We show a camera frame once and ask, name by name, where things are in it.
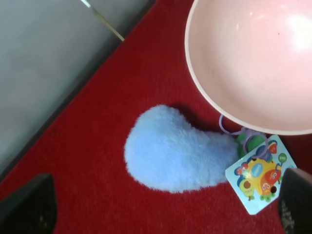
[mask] cardboard tag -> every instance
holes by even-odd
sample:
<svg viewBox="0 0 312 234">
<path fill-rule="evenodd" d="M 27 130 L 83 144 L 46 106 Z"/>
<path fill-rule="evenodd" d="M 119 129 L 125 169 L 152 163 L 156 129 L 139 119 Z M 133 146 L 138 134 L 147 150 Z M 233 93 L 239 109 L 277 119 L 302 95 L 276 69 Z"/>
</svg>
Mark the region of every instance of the cardboard tag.
<svg viewBox="0 0 312 234">
<path fill-rule="evenodd" d="M 278 135 L 268 139 L 268 152 L 261 158 L 265 143 L 257 146 L 225 170 L 225 176 L 250 215 L 277 199 L 283 174 L 296 165 Z"/>
</svg>

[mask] light blue plush toy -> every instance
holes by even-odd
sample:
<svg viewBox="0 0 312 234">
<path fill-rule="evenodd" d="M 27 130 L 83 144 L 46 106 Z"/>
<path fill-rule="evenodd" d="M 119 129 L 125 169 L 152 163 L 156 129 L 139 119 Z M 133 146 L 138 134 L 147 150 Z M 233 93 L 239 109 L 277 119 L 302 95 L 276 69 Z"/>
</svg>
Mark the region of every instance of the light blue plush toy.
<svg viewBox="0 0 312 234">
<path fill-rule="evenodd" d="M 175 108 L 143 113 L 125 144 L 131 176 L 149 188 L 172 193 L 225 182 L 225 169 L 238 160 L 229 135 L 192 127 Z"/>
</svg>

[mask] fluffy fabric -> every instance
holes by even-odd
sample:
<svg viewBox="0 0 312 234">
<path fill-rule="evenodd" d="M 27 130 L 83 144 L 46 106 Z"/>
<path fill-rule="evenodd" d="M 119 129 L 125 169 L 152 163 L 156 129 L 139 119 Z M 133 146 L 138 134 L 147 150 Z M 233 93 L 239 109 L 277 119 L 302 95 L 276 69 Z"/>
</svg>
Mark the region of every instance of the fluffy fabric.
<svg viewBox="0 0 312 234">
<path fill-rule="evenodd" d="M 172 193 L 225 182 L 225 169 L 238 160 L 231 136 L 192 127 L 175 108 L 143 113 L 125 144 L 131 176 L 152 189 Z"/>
</svg>

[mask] red carpet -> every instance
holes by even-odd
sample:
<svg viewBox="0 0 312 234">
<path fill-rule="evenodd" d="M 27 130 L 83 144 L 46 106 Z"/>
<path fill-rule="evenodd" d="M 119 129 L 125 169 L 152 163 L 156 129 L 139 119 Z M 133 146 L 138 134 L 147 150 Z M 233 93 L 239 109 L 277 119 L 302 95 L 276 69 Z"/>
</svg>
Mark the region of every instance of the red carpet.
<svg viewBox="0 0 312 234">
<path fill-rule="evenodd" d="M 173 195 L 149 190 L 126 172 L 126 137 L 152 106 L 178 107 L 194 126 L 218 129 L 219 114 L 197 91 L 185 61 L 191 4 L 157 1 L 0 185 L 1 198 L 38 173 L 51 172 L 56 234 L 283 233 L 276 201 L 250 216 L 228 183 Z M 282 139 L 297 166 L 312 173 L 312 137 Z"/>
</svg>

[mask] plastic bowl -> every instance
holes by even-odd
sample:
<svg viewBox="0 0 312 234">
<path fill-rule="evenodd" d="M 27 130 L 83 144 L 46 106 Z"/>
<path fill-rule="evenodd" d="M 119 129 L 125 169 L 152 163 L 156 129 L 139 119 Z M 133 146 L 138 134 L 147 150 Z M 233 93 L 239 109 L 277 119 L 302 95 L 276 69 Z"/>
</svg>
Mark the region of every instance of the plastic bowl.
<svg viewBox="0 0 312 234">
<path fill-rule="evenodd" d="M 225 117 L 312 133 L 312 1 L 195 0 L 185 52 L 197 88 Z"/>
</svg>

